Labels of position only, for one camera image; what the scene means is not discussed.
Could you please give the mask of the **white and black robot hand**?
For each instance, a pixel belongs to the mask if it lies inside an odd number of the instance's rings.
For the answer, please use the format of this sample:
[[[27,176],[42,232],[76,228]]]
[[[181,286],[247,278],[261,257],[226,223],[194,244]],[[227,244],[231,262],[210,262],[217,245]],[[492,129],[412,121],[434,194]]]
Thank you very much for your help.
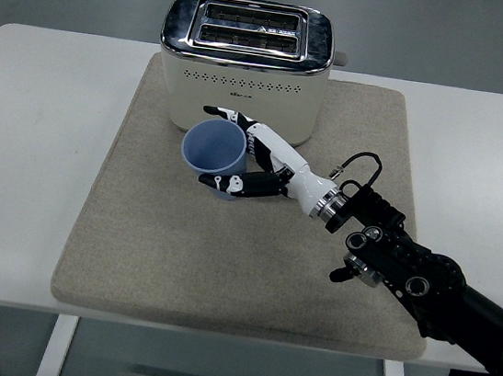
[[[246,150],[260,167],[257,172],[233,175],[202,174],[198,180],[237,198],[276,197],[299,201],[307,215],[321,215],[326,200],[338,193],[336,184],[312,172],[308,162],[266,124],[229,108],[206,105],[203,110],[231,121],[246,136]]]

